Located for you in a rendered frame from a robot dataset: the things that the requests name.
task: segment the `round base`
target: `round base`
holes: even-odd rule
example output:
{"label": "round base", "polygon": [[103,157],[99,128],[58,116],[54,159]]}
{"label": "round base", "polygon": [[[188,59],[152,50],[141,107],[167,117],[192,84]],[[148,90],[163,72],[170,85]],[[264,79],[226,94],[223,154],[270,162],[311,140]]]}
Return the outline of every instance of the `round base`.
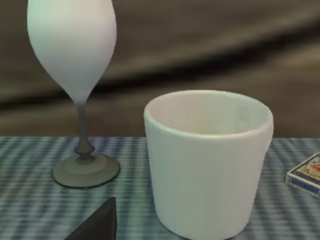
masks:
{"label": "round base", "polygon": [[92,162],[78,161],[71,156],[57,164],[52,171],[53,179],[60,185],[70,188],[92,188],[114,179],[119,171],[119,163],[104,154],[93,155]]}

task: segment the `goblet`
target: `goblet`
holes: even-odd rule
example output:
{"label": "goblet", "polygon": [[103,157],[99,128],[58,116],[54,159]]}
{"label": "goblet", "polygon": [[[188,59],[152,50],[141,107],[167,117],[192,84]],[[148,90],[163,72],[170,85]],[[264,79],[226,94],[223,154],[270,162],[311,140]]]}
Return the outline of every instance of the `goblet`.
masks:
{"label": "goblet", "polygon": [[78,114],[79,142],[52,176],[66,187],[89,188],[112,180],[119,163],[94,146],[85,130],[85,105],[114,52],[116,17],[111,0],[29,0],[27,30],[47,73],[66,91]]}

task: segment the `blue and white box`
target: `blue and white box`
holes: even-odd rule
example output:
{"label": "blue and white box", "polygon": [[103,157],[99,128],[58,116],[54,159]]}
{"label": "blue and white box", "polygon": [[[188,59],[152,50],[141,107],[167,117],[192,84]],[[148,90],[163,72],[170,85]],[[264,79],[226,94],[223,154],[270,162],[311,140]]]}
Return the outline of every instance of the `blue and white box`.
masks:
{"label": "blue and white box", "polygon": [[320,152],[287,172],[285,182],[316,198],[320,198]]}

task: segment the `striped tablecloth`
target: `striped tablecloth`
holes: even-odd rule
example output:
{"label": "striped tablecloth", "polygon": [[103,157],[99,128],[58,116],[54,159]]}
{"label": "striped tablecloth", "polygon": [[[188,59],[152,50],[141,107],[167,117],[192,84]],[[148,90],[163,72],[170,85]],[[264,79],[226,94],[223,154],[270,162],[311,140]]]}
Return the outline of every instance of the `striped tablecloth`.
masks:
{"label": "striped tablecloth", "polygon": [[[146,140],[92,137],[114,156],[120,175],[93,189],[56,184],[51,171],[76,138],[0,137],[0,239],[63,240],[109,197],[116,197],[118,240],[179,240],[158,221]],[[320,199],[285,185],[286,171],[320,151],[317,138],[275,138],[266,155],[251,219],[233,240],[320,239]]]}

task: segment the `white ceramic mug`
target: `white ceramic mug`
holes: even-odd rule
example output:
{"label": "white ceramic mug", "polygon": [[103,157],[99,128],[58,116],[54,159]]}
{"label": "white ceramic mug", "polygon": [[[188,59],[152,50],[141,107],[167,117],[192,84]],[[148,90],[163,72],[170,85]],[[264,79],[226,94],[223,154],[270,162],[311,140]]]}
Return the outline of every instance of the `white ceramic mug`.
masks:
{"label": "white ceramic mug", "polygon": [[269,108],[237,93],[178,91],[149,102],[144,124],[161,223],[192,240],[240,233],[274,131]]}

